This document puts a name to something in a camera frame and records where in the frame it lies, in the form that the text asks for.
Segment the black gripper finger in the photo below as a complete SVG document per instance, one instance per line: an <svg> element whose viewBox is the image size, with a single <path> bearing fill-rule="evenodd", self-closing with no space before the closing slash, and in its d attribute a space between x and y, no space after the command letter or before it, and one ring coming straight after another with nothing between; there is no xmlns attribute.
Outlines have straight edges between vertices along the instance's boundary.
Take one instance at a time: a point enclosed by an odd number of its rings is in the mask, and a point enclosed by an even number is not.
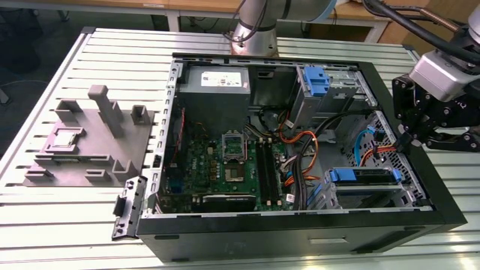
<svg viewBox="0 0 480 270"><path fill-rule="evenodd" d="M444 115L441 102L417 86L408 75L392 80L393 114L400 121L400 136L393 144L396 152L408 152L413 141L425 143L435 133Z"/></svg>
<svg viewBox="0 0 480 270"><path fill-rule="evenodd" d="M411 130L411 138L411 145L425 146L432 150L479 152L479 135L469 131L451 134L435 129L415 128Z"/></svg>

